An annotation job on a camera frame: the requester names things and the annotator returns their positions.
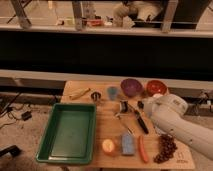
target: table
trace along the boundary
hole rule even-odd
[[[120,124],[119,120],[114,116],[119,111],[119,99],[116,101],[110,101],[107,95],[107,88],[109,86],[116,86],[119,88],[119,94],[124,97],[121,89],[120,82],[98,82],[98,81],[67,81],[61,103],[93,103],[90,95],[94,91],[101,93],[101,103],[97,105],[97,124],[96,124],[96,136],[93,152],[93,160],[86,167],[93,168],[132,168],[132,169],[194,169],[195,165],[191,156],[191,152],[188,146],[176,141],[178,149],[174,153],[174,158],[169,161],[157,164],[154,163],[153,158],[159,153],[158,149],[158,137],[150,119],[141,112],[141,116],[145,121],[149,134],[144,134],[142,129],[137,123],[134,114],[128,113],[122,116],[122,119],[127,123],[128,127],[133,131],[134,143],[136,153],[134,156],[121,155],[121,134],[126,130]],[[90,88],[91,91],[83,95],[82,97],[71,100],[69,95],[79,88]],[[129,104],[137,107],[137,100],[141,100],[141,96],[134,97],[134,99],[128,99]],[[148,153],[150,162],[144,163],[138,153],[137,140],[140,135],[144,137],[145,149]],[[111,138],[116,143],[115,156],[108,156],[104,154],[101,149],[101,143],[104,139]]]

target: blue sponge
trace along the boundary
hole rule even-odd
[[[122,134],[122,154],[123,155],[134,155],[134,139],[132,134],[124,133]]]

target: orange carrot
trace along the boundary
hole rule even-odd
[[[143,159],[143,161],[145,163],[148,163],[149,162],[149,157],[148,157],[148,155],[146,153],[146,150],[144,148],[143,136],[142,135],[139,136],[139,138],[138,138],[138,146],[139,146],[138,148],[139,148],[139,152],[140,152],[141,158]]]

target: red bowl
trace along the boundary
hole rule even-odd
[[[154,94],[165,94],[167,92],[167,86],[159,80],[151,80],[146,85],[146,91],[150,96]]]
[[[138,80],[132,78],[123,80],[121,82],[121,89],[128,97],[134,97],[143,92],[142,84]]]

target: green plastic tray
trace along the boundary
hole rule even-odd
[[[90,163],[95,138],[95,124],[95,105],[55,104],[36,160],[45,163]]]

